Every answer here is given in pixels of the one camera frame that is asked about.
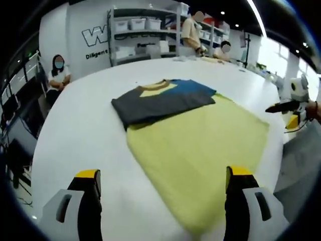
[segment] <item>railing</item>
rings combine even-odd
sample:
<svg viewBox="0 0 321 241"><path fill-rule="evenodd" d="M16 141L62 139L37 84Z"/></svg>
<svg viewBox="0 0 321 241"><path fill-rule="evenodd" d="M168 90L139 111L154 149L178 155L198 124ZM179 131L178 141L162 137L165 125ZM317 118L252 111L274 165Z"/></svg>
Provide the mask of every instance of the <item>railing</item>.
<svg viewBox="0 0 321 241"><path fill-rule="evenodd" d="M39 52L38 48L39 48L39 44L38 44L38 34L39 32L35 32L34 34L32 34L27 41L25 41L21 47L19 49L17 49L17 51L15 52L15 54L13 55L13 57L10 59L10 61L8 62L7 66L4 68L4 71L2 73L2 78L0 86L1 86L1 94L0 94L0 104L1 107L3 106L3 101L2 101L2 97L3 94L7 94L7 95L12 95L12 88L11 88L11 81L14 79L14 77L21 72L21 70L23 71L23 76L22 78L25 79L25 82L28 81L28 73L27 73L27 69L26 69L26 64L29 62L29 60L37 53L37 51ZM30 49L30 44L35 43L35 45L32 47L32 49Z"/></svg>

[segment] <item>human hand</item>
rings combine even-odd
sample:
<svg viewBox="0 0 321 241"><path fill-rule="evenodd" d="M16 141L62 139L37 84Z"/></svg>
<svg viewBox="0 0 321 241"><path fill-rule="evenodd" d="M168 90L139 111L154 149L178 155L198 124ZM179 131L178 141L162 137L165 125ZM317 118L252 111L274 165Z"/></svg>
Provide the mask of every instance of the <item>human hand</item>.
<svg viewBox="0 0 321 241"><path fill-rule="evenodd" d="M306 117L309 119L316 119L318 122L321 122L321 103L316 103L314 101L309 101L305 107Z"/></svg>
<svg viewBox="0 0 321 241"><path fill-rule="evenodd" d="M58 89L59 89L60 91L63 91L64 88L65 88L64 83L60 83Z"/></svg>

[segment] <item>white storage box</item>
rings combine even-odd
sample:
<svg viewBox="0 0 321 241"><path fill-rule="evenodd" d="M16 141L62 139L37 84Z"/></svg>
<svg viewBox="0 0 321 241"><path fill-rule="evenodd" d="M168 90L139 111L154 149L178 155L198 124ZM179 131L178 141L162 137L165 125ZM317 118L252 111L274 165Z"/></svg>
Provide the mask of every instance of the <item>white storage box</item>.
<svg viewBox="0 0 321 241"><path fill-rule="evenodd" d="M126 50L119 50L115 52L116 59L126 58L129 56L128 51Z"/></svg>
<svg viewBox="0 0 321 241"><path fill-rule="evenodd" d="M161 50L158 45L147 45L146 53L150 55L151 59L159 59L161 58Z"/></svg>
<svg viewBox="0 0 321 241"><path fill-rule="evenodd" d="M200 34L199 34L200 38L204 38L204 31L200 30Z"/></svg>
<svg viewBox="0 0 321 241"><path fill-rule="evenodd" d="M222 29L225 34L227 34L227 35L230 34L230 25L227 22L223 21L220 24L220 29Z"/></svg>
<svg viewBox="0 0 321 241"><path fill-rule="evenodd" d="M217 38L217 43L218 43L218 44L221 44L221 43L222 43L222 37L218 37L218 38Z"/></svg>
<svg viewBox="0 0 321 241"><path fill-rule="evenodd" d="M229 40L229 36L226 35L226 34L224 34L224 35L223 35L223 41L228 41L228 40Z"/></svg>
<svg viewBox="0 0 321 241"><path fill-rule="evenodd" d="M116 21L115 22L115 31L118 33L128 31L128 20Z"/></svg>
<svg viewBox="0 0 321 241"><path fill-rule="evenodd" d="M142 30L145 29L146 19L131 19L130 29L131 30Z"/></svg>
<svg viewBox="0 0 321 241"><path fill-rule="evenodd" d="M161 53L168 53L170 51L169 42L165 40L160 40L158 43L159 50Z"/></svg>
<svg viewBox="0 0 321 241"><path fill-rule="evenodd" d="M209 32L204 31L204 36L203 36L203 38L204 38L204 39L210 39L210 37L211 37L211 34L210 34Z"/></svg>
<svg viewBox="0 0 321 241"><path fill-rule="evenodd" d="M158 19L147 19L146 29L149 30L160 30L161 29L161 20Z"/></svg>
<svg viewBox="0 0 321 241"><path fill-rule="evenodd" d="M135 47L126 47L126 46L116 47L116 59L125 58L135 54L136 54Z"/></svg>
<svg viewBox="0 0 321 241"><path fill-rule="evenodd" d="M178 8L179 6L181 7L181 15L187 16L187 15L188 15L188 12L189 12L190 6L188 6L188 5L185 4L185 3L172 4L172 5L168 6L166 9L176 12L176 11L177 11L177 8Z"/></svg>

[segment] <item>ceiling light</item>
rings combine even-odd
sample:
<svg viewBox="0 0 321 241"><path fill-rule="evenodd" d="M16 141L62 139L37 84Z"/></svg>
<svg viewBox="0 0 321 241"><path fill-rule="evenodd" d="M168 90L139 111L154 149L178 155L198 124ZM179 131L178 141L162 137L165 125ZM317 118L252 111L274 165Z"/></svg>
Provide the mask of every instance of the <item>ceiling light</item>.
<svg viewBox="0 0 321 241"><path fill-rule="evenodd" d="M261 16L260 16L260 13L259 13L259 11L257 10L257 8L256 8L253 0L247 0L247 2L250 4L250 7L252 8L252 11L254 12L255 17L256 17L257 21L259 22L259 26L260 26L260 29L261 29L261 31L262 31L263 37L267 38L266 30L265 30L265 27L264 27L262 18L261 18Z"/></svg>

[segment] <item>white shirt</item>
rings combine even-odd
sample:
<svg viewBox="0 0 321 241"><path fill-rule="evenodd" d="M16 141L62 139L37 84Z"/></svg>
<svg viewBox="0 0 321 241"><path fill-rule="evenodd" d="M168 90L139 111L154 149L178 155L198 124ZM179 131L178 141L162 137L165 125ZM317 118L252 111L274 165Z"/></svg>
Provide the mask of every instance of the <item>white shirt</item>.
<svg viewBox="0 0 321 241"><path fill-rule="evenodd" d="M65 65L64 70L62 72L59 72L58 70L58 74L56 76L52 76L52 73L50 71L48 74L48 81L55 80L58 83L62 83L67 75L70 75L70 72L68 67ZM58 90L57 88L54 88L50 85L50 87L48 88L48 91L51 89Z"/></svg>
<svg viewBox="0 0 321 241"><path fill-rule="evenodd" d="M228 53L224 53L221 47L215 48L214 54L224 59L230 59L230 55Z"/></svg>

